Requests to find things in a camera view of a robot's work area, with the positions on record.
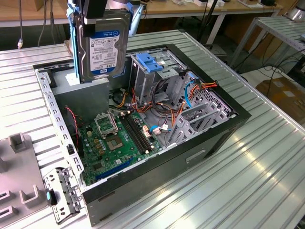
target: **sheet metal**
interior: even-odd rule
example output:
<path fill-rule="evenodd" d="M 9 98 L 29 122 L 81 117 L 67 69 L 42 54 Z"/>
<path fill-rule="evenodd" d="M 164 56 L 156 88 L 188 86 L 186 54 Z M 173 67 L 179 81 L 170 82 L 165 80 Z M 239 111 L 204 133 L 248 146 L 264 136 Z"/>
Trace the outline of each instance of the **sheet metal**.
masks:
<path fill-rule="evenodd" d="M 175 43 L 252 117 L 221 150 L 95 228 L 293 228 L 305 214 L 305 130 L 188 34 L 137 35 L 128 49 Z M 64 44 L 0 52 L 0 139 L 31 135 L 41 174 L 65 166 L 33 64 L 71 58 Z M 19 228 L 89 228 L 83 209 L 57 226 L 50 208 Z"/>
<path fill-rule="evenodd" d="M 305 34 L 305 22 L 294 22 L 285 16 L 257 18 L 258 26 L 298 51 L 305 49 L 301 35 Z"/>

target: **blue hard drive label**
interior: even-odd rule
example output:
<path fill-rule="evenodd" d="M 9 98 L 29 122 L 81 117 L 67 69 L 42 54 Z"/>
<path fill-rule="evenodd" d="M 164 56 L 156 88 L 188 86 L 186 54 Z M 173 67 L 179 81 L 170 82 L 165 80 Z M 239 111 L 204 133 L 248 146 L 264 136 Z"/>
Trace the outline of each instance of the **blue hard drive label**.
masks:
<path fill-rule="evenodd" d="M 115 47 L 120 31 L 101 31 L 90 37 L 90 70 L 93 74 L 106 74 L 113 71 L 118 59 Z"/>

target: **aluminum workbench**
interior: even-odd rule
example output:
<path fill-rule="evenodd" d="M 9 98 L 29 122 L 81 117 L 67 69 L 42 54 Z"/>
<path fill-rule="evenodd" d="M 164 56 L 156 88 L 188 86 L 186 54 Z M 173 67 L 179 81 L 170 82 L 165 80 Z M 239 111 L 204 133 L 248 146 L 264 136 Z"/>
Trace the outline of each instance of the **aluminum workbench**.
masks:
<path fill-rule="evenodd" d="M 229 64 L 230 67 L 233 67 L 235 64 L 240 52 L 244 48 L 248 39 L 251 37 L 252 32 L 257 26 L 262 28 L 263 31 L 258 35 L 249 52 L 252 52 L 253 49 L 256 48 L 261 39 L 267 33 L 274 35 L 282 42 L 287 44 L 287 47 L 283 50 L 282 55 L 280 55 L 282 58 L 278 60 L 278 62 L 280 62 L 285 57 L 289 47 L 292 47 L 297 51 L 302 51 L 305 49 L 305 42 L 301 40 L 301 35 L 305 34 L 305 21 L 294 22 L 285 16 L 254 18 L 248 30 L 244 34 L 243 39 L 240 41 L 237 49 L 234 52 L 233 58 Z"/>
<path fill-rule="evenodd" d="M 187 33 L 130 38 L 129 49 L 176 44 L 252 117 L 221 150 L 95 228 L 293 228 L 305 214 L 305 130 Z M 0 52 L 0 139 L 32 137 L 41 174 L 65 166 L 32 65 L 70 59 L 64 44 Z M 19 228 L 89 228 L 85 210 L 60 226 L 47 207 Z"/>

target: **blue plastic clip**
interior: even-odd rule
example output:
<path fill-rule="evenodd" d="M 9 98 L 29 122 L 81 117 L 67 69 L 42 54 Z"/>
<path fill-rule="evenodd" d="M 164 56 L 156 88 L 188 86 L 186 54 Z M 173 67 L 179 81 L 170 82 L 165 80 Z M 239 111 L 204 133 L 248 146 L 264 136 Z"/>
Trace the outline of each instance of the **blue plastic clip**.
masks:
<path fill-rule="evenodd" d="M 148 53 L 137 54 L 137 58 L 149 73 L 163 70 L 163 67 L 158 65 L 154 58 L 151 57 Z"/>

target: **metal bracket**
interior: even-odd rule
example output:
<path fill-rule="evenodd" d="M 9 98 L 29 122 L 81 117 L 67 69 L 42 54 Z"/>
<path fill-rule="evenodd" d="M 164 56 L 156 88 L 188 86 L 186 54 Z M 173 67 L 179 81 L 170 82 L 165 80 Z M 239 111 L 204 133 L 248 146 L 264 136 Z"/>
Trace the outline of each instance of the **metal bracket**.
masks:
<path fill-rule="evenodd" d="M 47 189 L 52 190 L 57 204 L 52 207 L 56 223 L 62 224 L 84 207 L 82 195 L 71 167 L 56 168 L 44 176 Z"/>

